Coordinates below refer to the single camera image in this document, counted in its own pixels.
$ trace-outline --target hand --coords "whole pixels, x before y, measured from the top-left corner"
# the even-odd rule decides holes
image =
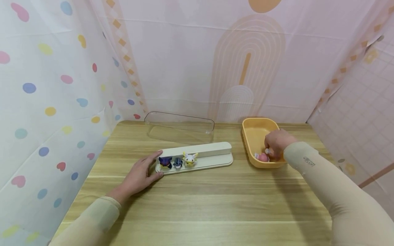
[[[266,135],[264,145],[266,148],[271,148],[275,159],[279,160],[284,149],[294,142],[298,142],[298,140],[290,133],[280,129]]]
[[[126,175],[123,182],[110,191],[106,196],[112,197],[120,204],[123,204],[130,196],[148,187],[151,183],[163,177],[163,172],[154,173],[148,176],[149,168],[153,161],[163,153],[156,151],[149,156],[139,159]]]

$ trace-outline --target clear plastic lid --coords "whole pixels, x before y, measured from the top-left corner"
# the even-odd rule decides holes
[[[153,139],[185,144],[213,142],[215,122],[210,119],[152,111],[144,121]]]

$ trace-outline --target polka dot curtain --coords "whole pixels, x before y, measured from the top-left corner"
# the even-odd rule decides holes
[[[143,119],[87,1],[0,3],[0,245],[47,245],[119,121]]]

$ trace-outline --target toy figure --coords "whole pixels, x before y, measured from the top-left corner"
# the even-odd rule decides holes
[[[268,148],[266,148],[264,150],[264,153],[261,153],[260,155],[255,153],[255,158],[258,159],[259,161],[270,162],[269,156],[271,154],[272,154],[271,151]]]
[[[172,157],[163,157],[163,158],[159,157],[160,165],[163,167],[167,167],[169,169],[172,168],[171,160]]]
[[[180,169],[182,167],[182,164],[183,164],[183,161],[181,158],[179,158],[179,157],[175,158],[174,167],[176,169]]]
[[[269,162],[269,157],[265,153],[261,153],[260,155],[255,153],[255,158],[258,159],[259,161]]]
[[[189,155],[188,153],[183,152],[183,159],[185,160],[185,166],[194,166],[195,162],[197,161],[197,155],[198,153],[195,153],[194,155]]]

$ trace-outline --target white tray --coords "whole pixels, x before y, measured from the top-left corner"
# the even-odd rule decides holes
[[[231,153],[231,144],[228,142],[216,142],[211,144],[201,144],[193,146],[185,146],[171,149],[164,149],[160,157],[172,156],[171,163],[176,157],[183,158],[183,152],[188,154],[198,153],[196,163],[193,167],[186,167],[182,165],[180,169],[176,169],[174,165],[171,169],[161,167],[159,158],[156,159],[156,172],[163,172],[164,175],[177,174],[181,172],[191,172],[203,170],[208,168],[215,168],[221,166],[230,166],[233,161]]]

